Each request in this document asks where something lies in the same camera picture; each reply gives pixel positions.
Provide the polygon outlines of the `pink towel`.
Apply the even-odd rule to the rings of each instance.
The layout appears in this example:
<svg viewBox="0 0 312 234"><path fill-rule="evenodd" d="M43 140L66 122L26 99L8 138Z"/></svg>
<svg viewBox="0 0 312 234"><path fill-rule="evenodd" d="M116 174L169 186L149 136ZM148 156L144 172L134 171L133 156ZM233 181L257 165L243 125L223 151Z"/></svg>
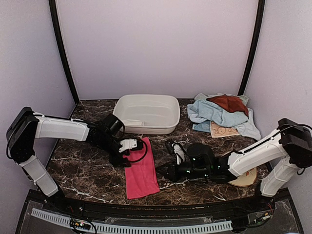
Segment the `pink towel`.
<svg viewBox="0 0 312 234"><path fill-rule="evenodd" d="M128 159L141 161L125 168L126 196L128 199L142 198L160 191L151 143L148 137L142 139L146 145L140 151L131 151Z"/></svg>

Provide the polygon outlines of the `beige bunny print towel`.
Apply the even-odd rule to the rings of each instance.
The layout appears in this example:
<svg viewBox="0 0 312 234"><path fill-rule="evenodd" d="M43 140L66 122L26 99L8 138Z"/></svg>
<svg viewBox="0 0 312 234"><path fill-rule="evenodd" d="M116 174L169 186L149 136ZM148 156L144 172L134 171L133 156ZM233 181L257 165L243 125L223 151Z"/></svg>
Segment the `beige bunny print towel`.
<svg viewBox="0 0 312 234"><path fill-rule="evenodd" d="M222 138L240 135L236 128L219 126L213 121L210 122L210 131L212 138Z"/></svg>

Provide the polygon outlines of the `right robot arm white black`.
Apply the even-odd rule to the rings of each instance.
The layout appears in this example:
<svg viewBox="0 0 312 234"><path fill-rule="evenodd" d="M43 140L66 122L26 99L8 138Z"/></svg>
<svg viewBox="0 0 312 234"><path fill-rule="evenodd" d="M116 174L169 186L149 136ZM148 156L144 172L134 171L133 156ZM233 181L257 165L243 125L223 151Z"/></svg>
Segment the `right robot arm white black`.
<svg viewBox="0 0 312 234"><path fill-rule="evenodd" d="M171 182L180 178L207 178L224 184L238 179L247 171L274 159L280 161L268 176L262 179L259 193L249 200L249 208L260 211L278 190L294 175L301 175L312 165L312 128L287 118L279 120L278 127L268 136L240 151L232 150L216 157L208 145L194 143L182 152L177 162L165 163L156 171Z"/></svg>

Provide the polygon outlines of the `round floral wooden plate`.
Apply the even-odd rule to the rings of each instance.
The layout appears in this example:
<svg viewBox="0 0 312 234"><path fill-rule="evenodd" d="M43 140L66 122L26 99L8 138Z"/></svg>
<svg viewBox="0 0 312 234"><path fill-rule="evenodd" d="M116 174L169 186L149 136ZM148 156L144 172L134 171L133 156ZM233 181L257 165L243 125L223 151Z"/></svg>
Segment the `round floral wooden plate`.
<svg viewBox="0 0 312 234"><path fill-rule="evenodd" d="M229 181L228 184L236 187L249 187L257 180L257 168L250 169L237 179Z"/></svg>

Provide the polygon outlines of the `light blue towel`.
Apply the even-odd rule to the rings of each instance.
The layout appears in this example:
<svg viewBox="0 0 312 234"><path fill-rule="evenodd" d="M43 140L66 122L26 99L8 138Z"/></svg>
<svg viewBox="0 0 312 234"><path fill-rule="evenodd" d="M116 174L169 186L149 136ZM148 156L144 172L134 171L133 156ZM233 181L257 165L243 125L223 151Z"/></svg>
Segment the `light blue towel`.
<svg viewBox="0 0 312 234"><path fill-rule="evenodd" d="M193 123L192 129L201 132L211 132L210 124L226 128L235 128L243 137L261 140L260 131L254 124L254 112L248 108L248 115L243 112L230 113L215 103L203 99L187 105L187 116Z"/></svg>

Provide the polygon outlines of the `dark red towel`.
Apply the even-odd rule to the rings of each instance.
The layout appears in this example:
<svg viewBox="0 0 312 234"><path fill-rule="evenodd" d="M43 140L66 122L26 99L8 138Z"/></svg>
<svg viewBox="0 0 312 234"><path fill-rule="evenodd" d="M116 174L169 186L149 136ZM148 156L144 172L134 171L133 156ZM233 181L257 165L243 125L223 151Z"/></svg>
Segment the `dark red towel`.
<svg viewBox="0 0 312 234"><path fill-rule="evenodd" d="M229 113L242 112L245 114L245 116L249 116L249 110L239 97L221 95L216 97L209 97L206 98L206 100L217 104Z"/></svg>

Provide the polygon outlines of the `white embroidered towel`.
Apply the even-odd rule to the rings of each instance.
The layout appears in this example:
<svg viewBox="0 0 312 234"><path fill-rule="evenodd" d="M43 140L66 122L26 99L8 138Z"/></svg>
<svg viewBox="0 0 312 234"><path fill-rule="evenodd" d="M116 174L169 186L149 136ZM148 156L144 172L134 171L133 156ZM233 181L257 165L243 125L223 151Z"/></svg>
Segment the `white embroidered towel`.
<svg viewBox="0 0 312 234"><path fill-rule="evenodd" d="M123 119L122 122L125 126L143 126L144 122L142 120L136 120L136 119Z"/></svg>

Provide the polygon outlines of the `black front rail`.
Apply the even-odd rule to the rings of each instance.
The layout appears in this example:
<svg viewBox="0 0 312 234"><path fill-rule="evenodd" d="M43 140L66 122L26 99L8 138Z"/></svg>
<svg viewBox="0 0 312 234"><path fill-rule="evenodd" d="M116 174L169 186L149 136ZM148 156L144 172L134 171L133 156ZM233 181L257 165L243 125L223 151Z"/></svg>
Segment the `black front rail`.
<svg viewBox="0 0 312 234"><path fill-rule="evenodd" d="M202 216L231 219L269 209L266 202L260 202L260 198L255 196L230 201L176 206L116 205L72 198L67 198L66 201L73 207L75 215L94 219L107 217L170 219Z"/></svg>

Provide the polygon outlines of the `black frame post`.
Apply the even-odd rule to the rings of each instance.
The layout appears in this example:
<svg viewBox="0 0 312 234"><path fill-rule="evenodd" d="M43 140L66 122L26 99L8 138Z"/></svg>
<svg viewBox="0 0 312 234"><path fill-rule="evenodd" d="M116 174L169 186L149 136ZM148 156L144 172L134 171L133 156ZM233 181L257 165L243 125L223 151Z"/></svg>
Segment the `black frame post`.
<svg viewBox="0 0 312 234"><path fill-rule="evenodd" d="M251 45L250 45L250 49L249 49L249 53L248 53L248 57L246 61L246 66L244 69L240 87L238 89L238 95L243 95L247 88L248 80L251 74L251 70L252 70L252 66L253 66L253 62L254 62L257 46L258 46L258 41L260 37L261 26L262 26L264 10L265 10L265 2L266 2L265 0L258 1L254 29L253 29L253 36L252 36Z"/></svg>
<svg viewBox="0 0 312 234"><path fill-rule="evenodd" d="M59 17L58 17L57 2L55 0L49 0L48 2L49 2L50 15L51 15L54 34L55 34L55 38L57 42L60 60L63 66L63 70L65 73L66 81L70 89L71 96L73 98L75 105L77 105L80 102L80 100L79 100L78 93L74 84L72 73L70 71L70 66L69 66L69 62L68 62L65 47L64 47L64 42L62 38L62 32L61 32L60 22L59 22Z"/></svg>

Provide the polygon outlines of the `left black frame post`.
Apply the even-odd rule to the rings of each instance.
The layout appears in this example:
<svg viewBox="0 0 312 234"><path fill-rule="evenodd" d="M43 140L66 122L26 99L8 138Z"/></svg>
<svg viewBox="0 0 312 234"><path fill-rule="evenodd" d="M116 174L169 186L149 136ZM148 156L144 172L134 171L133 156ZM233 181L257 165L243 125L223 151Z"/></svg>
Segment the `left black frame post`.
<svg viewBox="0 0 312 234"><path fill-rule="evenodd" d="M55 38L57 42L60 60L63 66L63 70L65 73L66 81L70 89L71 96L73 98L75 105L77 105L80 102L80 100L79 100L78 93L74 84L72 73L70 71L70 66L69 66L69 62L68 62L65 47L64 47L64 42L62 38L62 32L61 32L60 22L59 22L59 17L58 17L57 2L55 0L49 0L48 2L49 2L50 15L51 15L54 34L55 34Z"/></svg>

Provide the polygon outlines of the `right black frame post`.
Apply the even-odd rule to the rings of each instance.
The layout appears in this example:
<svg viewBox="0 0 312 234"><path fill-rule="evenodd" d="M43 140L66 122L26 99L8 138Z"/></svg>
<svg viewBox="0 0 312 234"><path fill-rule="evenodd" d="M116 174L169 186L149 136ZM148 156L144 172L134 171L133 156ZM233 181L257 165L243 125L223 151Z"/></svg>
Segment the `right black frame post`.
<svg viewBox="0 0 312 234"><path fill-rule="evenodd" d="M248 80L251 74L251 70L252 70L252 66L253 66L253 62L254 62L257 46L258 46L258 41L260 37L261 26L262 26L264 10L265 10L265 2L266 2L265 0L258 1L254 29L253 29L253 36L252 36L251 45L250 45L250 49L249 49L249 53L248 53L248 57L246 61L246 66L244 69L240 87L238 89L238 95L243 95L247 88Z"/></svg>

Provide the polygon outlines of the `white plastic basin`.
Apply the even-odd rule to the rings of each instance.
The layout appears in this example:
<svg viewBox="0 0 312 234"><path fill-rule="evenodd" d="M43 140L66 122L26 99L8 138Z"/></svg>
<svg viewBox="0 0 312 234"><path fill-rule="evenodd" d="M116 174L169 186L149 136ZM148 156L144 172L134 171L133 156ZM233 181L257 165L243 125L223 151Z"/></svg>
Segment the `white plastic basin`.
<svg viewBox="0 0 312 234"><path fill-rule="evenodd" d="M113 115L121 121L136 119L143 126L125 126L130 134L167 135L172 133L180 120L178 100L168 95L125 95L116 103Z"/></svg>

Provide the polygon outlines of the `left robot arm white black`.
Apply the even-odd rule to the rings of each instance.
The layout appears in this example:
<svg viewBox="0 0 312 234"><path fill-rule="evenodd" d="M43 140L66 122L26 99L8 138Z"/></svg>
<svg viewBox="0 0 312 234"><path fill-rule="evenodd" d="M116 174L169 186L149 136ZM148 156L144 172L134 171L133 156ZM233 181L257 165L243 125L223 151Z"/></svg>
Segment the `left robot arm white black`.
<svg viewBox="0 0 312 234"><path fill-rule="evenodd" d="M6 154L14 160L37 185L44 195L50 197L50 205L63 213L69 208L69 202L60 194L60 188L48 174L45 166L34 151L35 139L55 138L87 142L109 154L113 166L130 166L123 152L137 147L135 139L118 139L117 132L124 124L113 114L105 119L90 122L82 119L50 117L24 107L6 133Z"/></svg>

